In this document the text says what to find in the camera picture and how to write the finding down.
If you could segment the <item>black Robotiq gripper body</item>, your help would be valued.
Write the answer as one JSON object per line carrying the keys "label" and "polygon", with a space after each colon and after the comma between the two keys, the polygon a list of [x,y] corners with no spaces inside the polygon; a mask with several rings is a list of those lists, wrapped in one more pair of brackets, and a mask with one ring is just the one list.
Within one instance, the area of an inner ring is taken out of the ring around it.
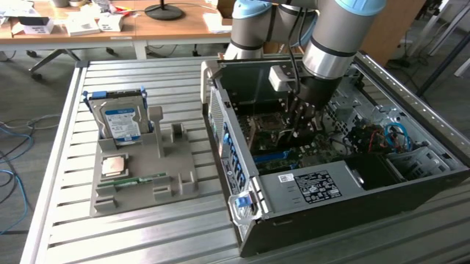
{"label": "black Robotiq gripper body", "polygon": [[333,94],[340,86],[342,77],[337,79],[324,79],[317,76],[301,78],[301,87],[297,97],[314,105],[316,108],[325,108],[333,98]]}

